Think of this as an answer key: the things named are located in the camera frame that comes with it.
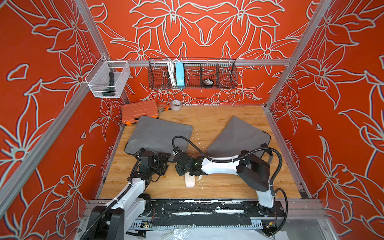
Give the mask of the grey laptop bag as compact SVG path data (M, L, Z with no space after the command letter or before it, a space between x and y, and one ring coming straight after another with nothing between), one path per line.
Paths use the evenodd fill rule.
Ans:
M171 154L169 160L172 161L174 157L172 139L175 136L190 139L192 133L193 127L190 125L142 116L125 145L125 153L132 156L144 148L147 151Z
M225 129L208 147L209 157L224 158L239 155L241 151L252 151L263 144L269 145L271 136L234 116Z

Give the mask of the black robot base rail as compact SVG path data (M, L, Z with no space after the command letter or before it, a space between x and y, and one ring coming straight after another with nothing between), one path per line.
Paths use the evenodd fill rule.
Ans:
M149 219L154 227L223 227L261 229L285 216L277 201L272 209L257 200L157 199Z

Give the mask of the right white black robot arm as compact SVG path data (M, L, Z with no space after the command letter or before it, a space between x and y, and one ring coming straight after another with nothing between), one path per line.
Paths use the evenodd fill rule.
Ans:
M176 146L176 139L185 140L201 155L193 158ZM285 201L285 212L283 220L272 222L271 226L263 225L262 232L266 237L275 237L283 228L288 218L288 196L286 192L277 188L274 189L274 180L279 174L283 157L279 151L270 148L268 145L261 145L251 151L242 151L239 155L230 157L214 158L205 154L193 142L183 136L175 136L172 139L174 162L180 176L208 176L214 174L227 174L240 177L251 189L255 190L258 196L258 209L260 214L263 211L275 213L275 201L278 192L281 192Z

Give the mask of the pink computer mouse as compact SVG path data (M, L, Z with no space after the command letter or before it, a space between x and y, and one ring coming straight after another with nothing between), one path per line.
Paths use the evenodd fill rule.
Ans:
M187 188L193 188L195 186L195 176L191 176L190 174L185 174L185 185Z

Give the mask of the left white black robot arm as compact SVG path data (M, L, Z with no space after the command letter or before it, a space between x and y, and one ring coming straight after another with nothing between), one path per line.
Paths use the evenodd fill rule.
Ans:
M142 148L134 157L137 161L127 185L107 204L93 208L81 240L123 240L137 217L153 211L151 196L145 190L154 181L154 175L165 175L171 154Z

